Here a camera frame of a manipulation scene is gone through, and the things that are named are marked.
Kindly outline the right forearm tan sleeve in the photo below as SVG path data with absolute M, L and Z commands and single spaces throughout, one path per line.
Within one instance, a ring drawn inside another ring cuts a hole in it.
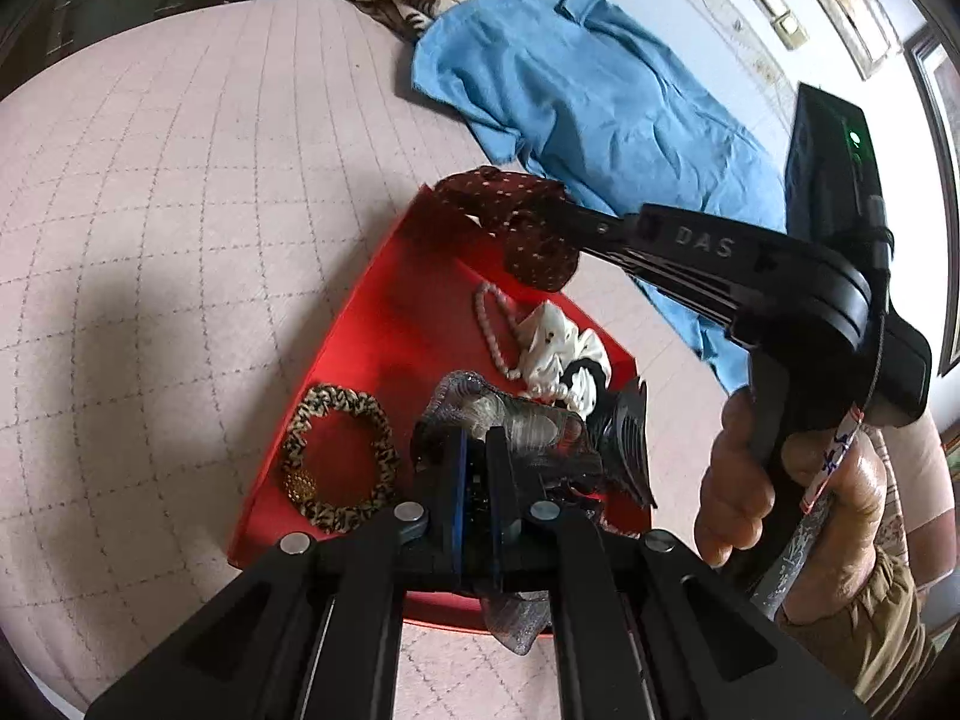
M 778 628 L 854 692 L 872 718 L 893 718 L 937 658 L 919 616 L 910 569 L 885 551 L 843 610 L 809 624 L 784 611 Z

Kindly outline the person's right hand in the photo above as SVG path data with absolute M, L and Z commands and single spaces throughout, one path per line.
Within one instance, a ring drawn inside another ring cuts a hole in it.
M 754 456 L 758 403 L 747 387 L 729 395 L 711 447 L 695 518 L 703 562 L 765 613 L 812 626 L 850 611 L 877 567 L 875 537 L 887 472 L 871 439 L 854 433 L 822 497 L 828 514 L 816 535 L 798 535 L 799 499 L 822 470 L 833 431 L 793 434 L 768 470 Z

